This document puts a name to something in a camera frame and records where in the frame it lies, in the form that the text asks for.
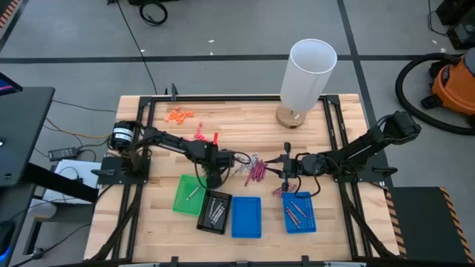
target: vacuum hose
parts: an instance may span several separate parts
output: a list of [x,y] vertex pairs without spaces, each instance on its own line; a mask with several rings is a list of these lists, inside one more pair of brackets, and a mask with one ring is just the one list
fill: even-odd
[[432,125],[435,128],[438,128],[443,131],[451,132],[454,134],[461,134],[461,135],[475,135],[475,129],[473,128],[464,128],[455,125],[450,125],[445,122],[441,122],[438,119],[434,119],[431,116],[428,116],[426,113],[415,108],[413,105],[409,103],[402,91],[402,84],[404,83],[404,79],[406,75],[417,65],[427,62],[430,60],[440,60],[443,62],[447,62],[447,64],[456,65],[460,62],[460,58],[446,54],[446,53],[430,53],[424,56],[421,56],[419,59],[415,59],[409,64],[406,65],[401,70],[401,73],[398,75],[398,79],[396,80],[396,96],[398,97],[399,103],[401,106],[409,112],[411,115],[415,116],[416,118],[422,120],[423,122]]

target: blue tray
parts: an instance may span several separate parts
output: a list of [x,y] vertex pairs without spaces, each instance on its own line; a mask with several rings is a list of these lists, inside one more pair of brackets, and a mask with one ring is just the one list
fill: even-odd
[[261,238],[262,217],[260,197],[232,198],[232,238]]
[[[309,192],[300,192],[297,193],[298,196],[309,196]],[[305,218],[295,206],[292,204],[294,202],[306,215]],[[300,220],[299,228],[297,228],[294,222],[290,219],[285,208],[289,207],[292,213],[297,216]],[[282,209],[284,210],[284,220],[285,220],[285,229],[288,234],[304,234],[304,233],[313,233],[317,231],[317,225],[315,224],[315,216],[313,214],[312,198],[297,198],[294,193],[283,193],[282,194]]]

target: black hose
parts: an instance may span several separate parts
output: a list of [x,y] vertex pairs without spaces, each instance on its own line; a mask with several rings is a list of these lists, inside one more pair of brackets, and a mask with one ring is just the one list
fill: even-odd
[[475,135],[475,129],[473,128],[464,128],[455,125],[450,125],[445,122],[441,122],[438,119],[434,119],[431,116],[428,116],[426,113],[415,108],[413,105],[409,103],[402,91],[402,84],[404,83],[404,79],[406,75],[417,65],[427,62],[430,60],[441,60],[443,62],[447,62],[447,64],[456,65],[460,62],[460,58],[446,54],[446,53],[430,53],[424,56],[421,56],[418,59],[413,60],[409,64],[406,65],[401,70],[401,73],[398,75],[398,79],[396,80],[396,96],[398,97],[399,103],[401,106],[409,112],[411,115],[415,116],[416,118],[422,120],[423,122],[432,125],[435,128],[438,128],[443,131],[447,131],[454,134],[461,134],[461,135]]
[[[163,13],[165,14],[165,16],[163,17],[163,19],[161,21],[156,21],[154,20],[150,15],[146,14],[143,12],[143,9],[149,5],[149,4],[154,4],[156,6],[158,6],[158,8],[160,8]],[[168,19],[168,11],[166,10],[165,6],[163,4],[161,4],[160,2],[158,2],[158,0],[149,0],[149,1],[144,1],[141,5],[140,5],[140,9],[139,9],[139,12],[140,12],[140,18],[143,19],[143,21],[150,25],[150,26],[158,26],[158,25],[162,25],[164,22],[166,22],[166,20]]]

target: white tube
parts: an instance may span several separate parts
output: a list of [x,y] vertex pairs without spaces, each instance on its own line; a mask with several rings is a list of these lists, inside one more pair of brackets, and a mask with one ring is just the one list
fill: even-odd
[[305,39],[294,44],[281,88],[284,106],[297,112],[313,108],[336,61],[335,50],[326,42]]

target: black desk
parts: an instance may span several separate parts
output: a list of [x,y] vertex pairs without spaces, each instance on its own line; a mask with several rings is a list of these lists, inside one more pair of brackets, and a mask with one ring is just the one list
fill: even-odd
[[[97,197],[97,189],[29,163],[53,95],[54,88],[24,88],[0,96],[0,221],[27,209],[37,185],[89,202]],[[0,267],[10,262],[26,213],[12,219],[13,239],[8,253],[0,257]]]

